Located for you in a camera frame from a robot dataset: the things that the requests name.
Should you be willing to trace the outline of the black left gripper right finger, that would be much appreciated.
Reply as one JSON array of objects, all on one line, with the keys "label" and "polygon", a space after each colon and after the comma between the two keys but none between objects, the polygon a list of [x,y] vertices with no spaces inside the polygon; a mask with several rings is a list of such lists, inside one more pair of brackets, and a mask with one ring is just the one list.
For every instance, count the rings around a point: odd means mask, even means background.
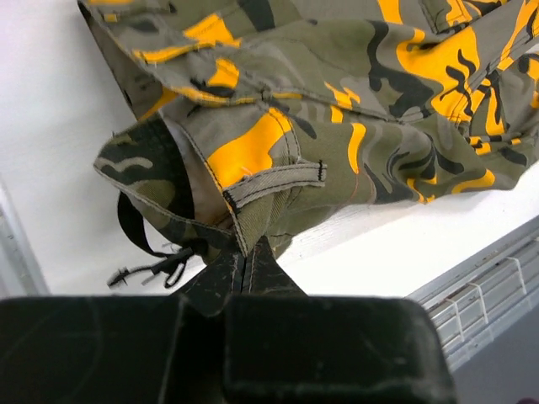
[{"label": "black left gripper right finger", "polygon": [[261,237],[247,257],[246,293],[294,297],[307,295],[277,263],[267,237]]}]

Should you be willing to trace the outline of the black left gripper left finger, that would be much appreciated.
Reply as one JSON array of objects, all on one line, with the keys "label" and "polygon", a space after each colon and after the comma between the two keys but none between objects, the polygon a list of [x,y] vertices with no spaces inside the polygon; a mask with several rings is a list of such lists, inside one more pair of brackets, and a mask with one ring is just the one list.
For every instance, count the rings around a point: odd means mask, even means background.
[{"label": "black left gripper left finger", "polygon": [[242,289],[244,269],[245,257],[240,252],[223,251],[173,295],[185,298],[202,316],[214,316],[232,292]]}]

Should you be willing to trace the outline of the yellow camouflage trousers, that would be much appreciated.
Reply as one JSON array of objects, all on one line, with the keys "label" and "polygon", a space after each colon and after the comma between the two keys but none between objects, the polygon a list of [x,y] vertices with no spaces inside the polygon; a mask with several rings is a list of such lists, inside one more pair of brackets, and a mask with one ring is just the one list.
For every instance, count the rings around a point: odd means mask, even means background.
[{"label": "yellow camouflage trousers", "polygon": [[174,287],[350,205],[512,189],[538,159],[535,1],[81,1],[136,123],[94,160]]}]

